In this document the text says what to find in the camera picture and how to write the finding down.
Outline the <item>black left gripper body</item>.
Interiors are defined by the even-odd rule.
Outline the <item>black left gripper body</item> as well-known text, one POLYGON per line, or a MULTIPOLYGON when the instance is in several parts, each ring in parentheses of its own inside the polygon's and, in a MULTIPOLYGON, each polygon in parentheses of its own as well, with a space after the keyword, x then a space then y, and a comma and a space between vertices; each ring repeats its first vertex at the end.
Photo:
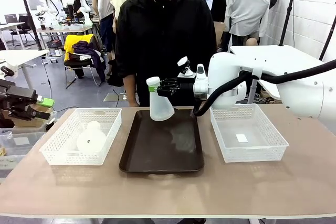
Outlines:
POLYGON ((10 117, 34 119, 36 110, 30 105, 36 102, 37 93, 34 89, 18 87, 14 82, 1 80, 1 111, 9 111, 10 117))

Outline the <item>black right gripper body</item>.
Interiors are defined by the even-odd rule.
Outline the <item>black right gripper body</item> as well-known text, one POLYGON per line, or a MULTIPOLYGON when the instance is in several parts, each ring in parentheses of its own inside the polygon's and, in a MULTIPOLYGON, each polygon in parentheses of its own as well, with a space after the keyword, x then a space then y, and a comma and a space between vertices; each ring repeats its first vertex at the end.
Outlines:
POLYGON ((193 97, 194 96, 194 83, 195 83, 195 77, 179 78, 179 91, 178 91, 179 94, 193 97))

